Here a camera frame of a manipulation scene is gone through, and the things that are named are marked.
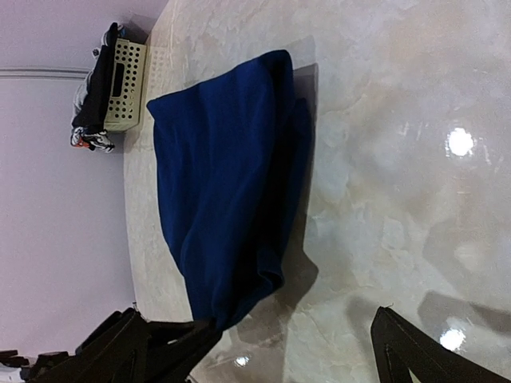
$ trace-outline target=folded fabric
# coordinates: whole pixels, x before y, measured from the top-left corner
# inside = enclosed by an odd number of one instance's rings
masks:
[[[311,146],[289,53],[150,101],[165,240],[195,319],[239,322],[283,285]]]

